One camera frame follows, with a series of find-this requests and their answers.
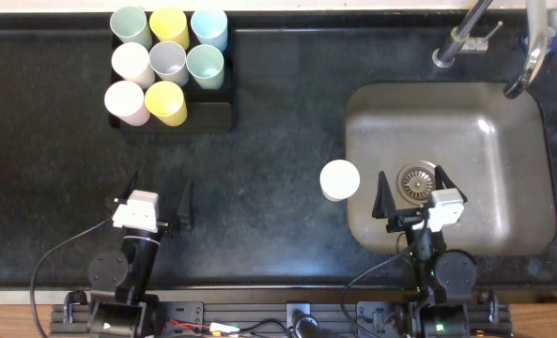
faucet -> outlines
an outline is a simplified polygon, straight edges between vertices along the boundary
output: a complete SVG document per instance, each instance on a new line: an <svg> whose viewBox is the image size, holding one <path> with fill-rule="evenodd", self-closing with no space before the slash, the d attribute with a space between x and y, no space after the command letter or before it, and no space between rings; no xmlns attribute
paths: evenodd
<svg viewBox="0 0 557 338"><path fill-rule="evenodd" d="M432 59L441 68L453 66L455 56L470 38L470 31L485 14L493 0L478 0L468 12L462 23L452 29L451 34L436 50ZM514 99L524 91L536 77L543 64L548 48L548 9L545 0L526 0L526 12L529 23L529 48L526 62L516 80L510 81L503 89L503 94Z"/></svg>

faucet handle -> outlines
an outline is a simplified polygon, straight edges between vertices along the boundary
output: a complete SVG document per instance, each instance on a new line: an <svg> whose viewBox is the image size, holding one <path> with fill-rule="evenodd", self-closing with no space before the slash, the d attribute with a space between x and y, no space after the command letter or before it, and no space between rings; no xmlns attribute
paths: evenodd
<svg viewBox="0 0 557 338"><path fill-rule="evenodd" d="M488 49L488 40L502 26L503 22L498 22L495 28L493 28L484 38L468 38L462 45L462 49L459 52L462 54L478 54L486 52Z"/></svg>

sink basin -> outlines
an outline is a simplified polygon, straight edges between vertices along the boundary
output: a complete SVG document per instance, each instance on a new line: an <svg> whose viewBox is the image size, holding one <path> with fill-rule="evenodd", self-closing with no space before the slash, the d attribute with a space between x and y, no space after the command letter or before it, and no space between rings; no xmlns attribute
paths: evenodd
<svg viewBox="0 0 557 338"><path fill-rule="evenodd" d="M416 207L434 189L437 164L469 200L459 223L443 228L449 248L518 255L551 244L557 217L541 110L526 92L506 99L503 86L369 84L353 93L346 151L361 184L348 225L364 247L395 252L398 234L371 216L379 172L397 208Z"/></svg>

plastic cup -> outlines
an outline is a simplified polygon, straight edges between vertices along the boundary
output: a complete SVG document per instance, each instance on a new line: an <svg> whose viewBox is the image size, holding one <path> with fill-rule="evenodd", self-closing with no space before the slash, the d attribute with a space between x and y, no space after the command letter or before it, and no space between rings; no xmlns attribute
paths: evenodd
<svg viewBox="0 0 557 338"><path fill-rule="evenodd" d="M179 126L186 120L184 94L177 84L160 81L145 94L147 109L168 126Z"/></svg>
<svg viewBox="0 0 557 338"><path fill-rule="evenodd" d="M192 48L186 67L203 89L219 89L224 84L224 56L211 45Z"/></svg>
<svg viewBox="0 0 557 338"><path fill-rule="evenodd" d="M105 107L109 113L133 126L142 126L150 118L142 88L130 81L111 84L105 93Z"/></svg>
<svg viewBox="0 0 557 338"><path fill-rule="evenodd" d="M184 86L189 75L186 68L186 52L174 41L156 44L148 54L148 63L157 75L165 81Z"/></svg>
<svg viewBox="0 0 557 338"><path fill-rule="evenodd" d="M116 10L109 21L111 30L125 42L136 42L149 49L153 39L147 25L147 15L138 7L124 7Z"/></svg>
<svg viewBox="0 0 557 338"><path fill-rule="evenodd" d="M155 83L155 72L148 64L147 49L136 42L124 43L113 52L111 66L124 80L132 81L141 88Z"/></svg>
<svg viewBox="0 0 557 338"><path fill-rule="evenodd" d="M228 18L223 10L197 10L191 18L191 27L202 44L211 45L221 52L228 46Z"/></svg>
<svg viewBox="0 0 557 338"><path fill-rule="evenodd" d="M350 198L360 187L360 173L349 161L331 161L319 174L319 185L329 201L342 201Z"/></svg>
<svg viewBox="0 0 557 338"><path fill-rule="evenodd" d="M190 44L188 24L182 9L159 8L151 14L149 24L159 41L174 41L184 50L188 49Z"/></svg>

sink drain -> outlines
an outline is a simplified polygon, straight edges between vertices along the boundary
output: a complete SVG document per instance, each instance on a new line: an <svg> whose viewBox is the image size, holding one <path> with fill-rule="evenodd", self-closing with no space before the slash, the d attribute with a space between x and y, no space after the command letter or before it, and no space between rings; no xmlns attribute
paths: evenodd
<svg viewBox="0 0 557 338"><path fill-rule="evenodd" d="M397 186L401 195L413 204L428 201L435 190L435 165L428 161L415 161L399 171Z"/></svg>

